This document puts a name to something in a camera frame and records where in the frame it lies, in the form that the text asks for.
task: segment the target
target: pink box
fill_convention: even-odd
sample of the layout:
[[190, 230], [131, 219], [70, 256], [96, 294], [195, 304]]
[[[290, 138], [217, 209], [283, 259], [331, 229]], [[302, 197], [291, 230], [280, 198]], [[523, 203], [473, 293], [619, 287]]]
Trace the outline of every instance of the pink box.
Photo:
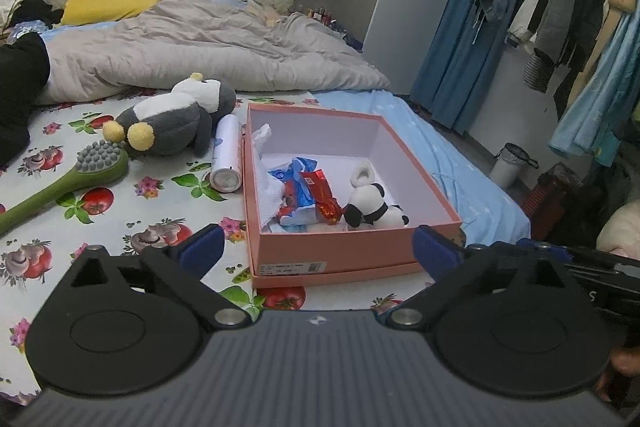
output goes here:
[[[273, 135], [262, 150], [268, 168], [294, 156], [318, 160], [341, 206], [351, 194], [350, 176], [365, 158], [385, 189], [385, 201], [409, 217], [407, 227], [322, 233], [273, 233], [260, 229], [250, 136], [268, 123]], [[354, 282], [420, 271], [412, 235], [427, 224], [460, 238], [461, 220], [400, 137], [380, 116], [315, 107], [251, 103], [244, 140], [244, 202], [254, 286], [309, 286]], [[298, 275], [261, 275], [290, 266]]]

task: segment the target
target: black circular disc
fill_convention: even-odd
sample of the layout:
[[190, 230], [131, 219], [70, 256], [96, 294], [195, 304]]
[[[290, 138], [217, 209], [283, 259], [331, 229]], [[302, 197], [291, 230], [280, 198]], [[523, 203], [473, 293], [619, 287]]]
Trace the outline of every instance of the black circular disc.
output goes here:
[[106, 299], [95, 288], [74, 289], [86, 298], [32, 325], [28, 361], [47, 386], [84, 396], [135, 393], [169, 380], [194, 357], [200, 327], [187, 308], [134, 291]]
[[609, 358], [609, 335], [581, 298], [529, 285], [453, 306], [435, 344], [452, 370], [478, 387], [520, 398], [593, 385]]

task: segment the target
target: green brush handle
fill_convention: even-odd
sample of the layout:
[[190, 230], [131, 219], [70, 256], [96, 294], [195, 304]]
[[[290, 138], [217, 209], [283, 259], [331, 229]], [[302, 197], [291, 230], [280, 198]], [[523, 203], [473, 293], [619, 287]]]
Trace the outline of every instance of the green brush handle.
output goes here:
[[69, 191], [69, 174], [70, 172], [22, 203], [12, 206], [4, 214], [0, 214], [0, 237], [8, 230], [20, 225], [21, 222], [26, 221], [31, 216], [35, 216], [40, 209], [44, 209], [51, 201], [55, 201], [63, 194], [66, 194]]

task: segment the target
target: metal screw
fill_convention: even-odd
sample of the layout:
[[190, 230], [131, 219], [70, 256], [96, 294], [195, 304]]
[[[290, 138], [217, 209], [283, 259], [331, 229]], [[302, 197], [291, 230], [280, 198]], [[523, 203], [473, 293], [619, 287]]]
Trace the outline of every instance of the metal screw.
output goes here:
[[391, 320], [401, 326], [415, 326], [422, 320], [422, 314], [418, 310], [402, 308], [391, 313]]
[[237, 326], [238, 324], [242, 324], [244, 322], [244, 312], [242, 310], [238, 310], [235, 308], [224, 308], [218, 310], [213, 318], [219, 324], [223, 324], [225, 326]]

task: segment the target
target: panda plush toy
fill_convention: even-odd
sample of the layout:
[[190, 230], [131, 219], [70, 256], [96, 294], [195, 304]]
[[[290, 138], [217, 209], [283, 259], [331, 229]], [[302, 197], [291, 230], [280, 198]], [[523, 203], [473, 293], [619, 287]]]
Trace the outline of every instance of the panda plush toy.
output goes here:
[[385, 189], [374, 182], [373, 167], [364, 162], [351, 175], [353, 192], [343, 209], [344, 220], [352, 229], [370, 225], [373, 229], [398, 229], [409, 223], [402, 208], [385, 203]]
[[124, 110], [102, 127], [104, 139], [125, 141], [133, 151], [167, 156], [192, 146], [197, 157], [209, 150], [220, 118], [236, 107], [236, 92], [226, 82], [200, 73]]

